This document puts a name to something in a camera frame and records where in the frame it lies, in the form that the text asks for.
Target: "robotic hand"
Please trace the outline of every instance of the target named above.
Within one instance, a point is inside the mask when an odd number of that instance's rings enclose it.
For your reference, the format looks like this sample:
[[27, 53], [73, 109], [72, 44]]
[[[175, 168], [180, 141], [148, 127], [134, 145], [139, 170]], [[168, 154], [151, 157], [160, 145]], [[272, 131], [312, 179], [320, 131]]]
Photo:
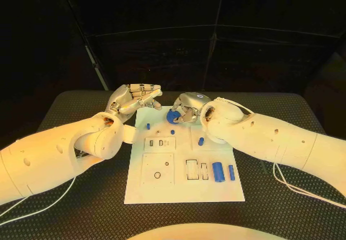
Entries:
[[134, 143], [135, 128], [122, 123], [141, 107], [161, 109], [161, 87], [122, 85], [105, 111], [17, 140], [0, 151], [0, 205], [41, 193], [70, 180]]
[[200, 117], [212, 141], [272, 163], [288, 165], [321, 178], [346, 196], [346, 141], [311, 132], [288, 122], [253, 113], [236, 102], [217, 97], [196, 101], [199, 93], [183, 93], [175, 102], [186, 112], [175, 122]]

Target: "black mesh surface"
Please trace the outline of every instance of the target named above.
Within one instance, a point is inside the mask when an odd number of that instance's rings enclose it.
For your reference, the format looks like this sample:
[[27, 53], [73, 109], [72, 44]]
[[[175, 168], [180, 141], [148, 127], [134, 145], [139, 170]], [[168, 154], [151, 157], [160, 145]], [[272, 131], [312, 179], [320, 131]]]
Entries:
[[[105, 109], [111, 91], [67, 91], [57, 97], [39, 131], [89, 118]], [[157, 98], [171, 105], [180, 92]], [[203, 92], [223, 97], [253, 112], [324, 133], [304, 99], [289, 93]], [[134, 126], [135, 116], [125, 122]], [[271, 233], [289, 240], [344, 240], [346, 210], [288, 190], [272, 177], [272, 164], [233, 152], [245, 202], [124, 204], [131, 145], [88, 169], [57, 204], [40, 214], [0, 227], [0, 239], [125, 239], [154, 228], [183, 223], [220, 223]], [[346, 204], [343, 195], [318, 178], [282, 166], [287, 181]], [[69, 182], [31, 196], [0, 221], [44, 208]], [[13, 205], [0, 206], [0, 213]]]

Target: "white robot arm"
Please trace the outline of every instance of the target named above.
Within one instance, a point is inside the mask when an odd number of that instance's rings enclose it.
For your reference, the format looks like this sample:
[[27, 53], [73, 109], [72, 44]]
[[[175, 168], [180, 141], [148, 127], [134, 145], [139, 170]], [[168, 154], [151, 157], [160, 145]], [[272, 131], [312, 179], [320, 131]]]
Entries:
[[134, 143], [135, 128], [122, 123], [141, 107], [161, 109], [161, 87], [122, 85], [105, 112], [17, 140], [0, 151], [0, 205], [41, 193], [70, 180]]
[[[187, 97], [196, 99], [199, 93], [193, 94]], [[236, 102], [219, 97], [201, 107], [197, 105], [197, 108], [203, 130], [216, 143], [227, 143], [252, 157], [305, 171], [346, 196], [344, 140], [253, 113]]]

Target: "white board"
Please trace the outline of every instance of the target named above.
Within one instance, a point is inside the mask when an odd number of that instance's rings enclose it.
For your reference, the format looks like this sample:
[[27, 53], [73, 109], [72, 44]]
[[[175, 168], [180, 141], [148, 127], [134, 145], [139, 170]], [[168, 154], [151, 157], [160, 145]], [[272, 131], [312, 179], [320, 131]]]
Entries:
[[[137, 110], [138, 136], [131, 146], [124, 203], [243, 202], [232, 147], [209, 140], [199, 122], [170, 124], [165, 120], [170, 108]], [[204, 139], [201, 146], [197, 144], [200, 137]], [[214, 182], [214, 162], [222, 163], [223, 182]], [[188, 172], [191, 179], [187, 179], [187, 171], [193, 171]]]

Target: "table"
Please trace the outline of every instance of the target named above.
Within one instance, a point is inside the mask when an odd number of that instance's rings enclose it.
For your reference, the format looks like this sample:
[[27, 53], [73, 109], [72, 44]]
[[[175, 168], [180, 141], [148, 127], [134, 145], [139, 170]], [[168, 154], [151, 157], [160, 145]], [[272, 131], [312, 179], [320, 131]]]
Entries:
[[[161, 105], [171, 105], [181, 92], [163, 92]], [[39, 131], [89, 118], [103, 111], [111, 91], [66, 91], [54, 99]], [[212, 99], [236, 101], [253, 112], [324, 133], [304, 99], [291, 93], [203, 92]], [[135, 116], [125, 122], [134, 126]], [[275, 181], [272, 164], [233, 151], [245, 202], [160, 203], [124, 205], [131, 145], [115, 157], [76, 177], [57, 204], [40, 214], [0, 227], [0, 239], [125, 239], [154, 228], [183, 223], [220, 223], [271, 233], [289, 240], [346, 239], [346, 210], [288, 190]], [[287, 181], [324, 198], [346, 200], [323, 180], [282, 166]], [[31, 196], [1, 222], [44, 208], [62, 195], [69, 182]], [[11, 206], [0, 206], [0, 212]]]

